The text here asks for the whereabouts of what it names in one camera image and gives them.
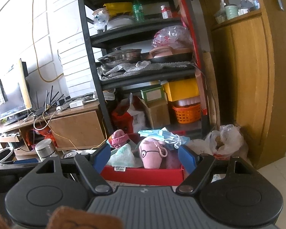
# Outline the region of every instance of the orange basket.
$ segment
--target orange basket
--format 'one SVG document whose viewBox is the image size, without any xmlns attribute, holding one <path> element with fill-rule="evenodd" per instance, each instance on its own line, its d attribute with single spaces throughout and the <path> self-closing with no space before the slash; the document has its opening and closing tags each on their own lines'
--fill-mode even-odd
<svg viewBox="0 0 286 229">
<path fill-rule="evenodd" d="M 200 103 L 190 106 L 173 106 L 173 109 L 175 110 L 178 122 L 181 124 L 188 124 L 201 119 Z"/>
</svg>

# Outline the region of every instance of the television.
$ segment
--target television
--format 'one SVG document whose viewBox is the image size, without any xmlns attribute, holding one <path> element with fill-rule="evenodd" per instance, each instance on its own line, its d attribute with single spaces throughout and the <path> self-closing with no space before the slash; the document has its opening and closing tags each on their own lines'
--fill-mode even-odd
<svg viewBox="0 0 286 229">
<path fill-rule="evenodd" d="M 0 120 L 14 117 L 8 124 L 21 120 L 24 115 L 20 114 L 32 108 L 25 74 L 27 76 L 26 64 L 19 59 L 5 75 L 0 76 L 0 89 L 4 100 L 0 104 Z"/>
</svg>

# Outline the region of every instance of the screw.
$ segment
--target screw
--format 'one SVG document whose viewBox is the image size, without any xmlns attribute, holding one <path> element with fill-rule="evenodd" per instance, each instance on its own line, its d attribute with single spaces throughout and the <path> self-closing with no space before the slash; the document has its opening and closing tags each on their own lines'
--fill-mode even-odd
<svg viewBox="0 0 286 229">
<path fill-rule="evenodd" d="M 179 191 L 182 192 L 182 193 L 191 193 L 194 191 L 194 188 L 190 185 L 182 185 L 179 187 Z"/>
<path fill-rule="evenodd" d="M 95 191 L 98 193 L 106 193 L 110 190 L 108 185 L 98 185 L 95 187 Z"/>
</svg>

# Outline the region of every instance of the green box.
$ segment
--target green box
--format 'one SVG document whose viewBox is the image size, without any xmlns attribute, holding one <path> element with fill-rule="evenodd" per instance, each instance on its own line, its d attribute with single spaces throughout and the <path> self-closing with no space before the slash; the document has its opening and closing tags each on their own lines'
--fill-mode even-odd
<svg viewBox="0 0 286 229">
<path fill-rule="evenodd" d="M 143 89 L 141 90 L 141 95 L 146 103 L 164 99 L 164 91 L 162 86 L 154 89 Z"/>
</svg>

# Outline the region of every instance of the blue face mask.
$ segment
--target blue face mask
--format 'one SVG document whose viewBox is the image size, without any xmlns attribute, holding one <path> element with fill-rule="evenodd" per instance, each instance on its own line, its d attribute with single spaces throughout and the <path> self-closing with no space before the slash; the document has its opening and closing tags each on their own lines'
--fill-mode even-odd
<svg viewBox="0 0 286 229">
<path fill-rule="evenodd" d="M 151 137 L 158 141 L 165 142 L 165 147 L 169 150 L 173 150 L 174 148 L 178 149 L 179 146 L 186 145 L 188 142 L 190 142 L 190 138 L 175 135 L 169 132 L 165 127 L 161 130 L 142 130 L 138 133 L 140 134 L 140 136 Z"/>
</svg>

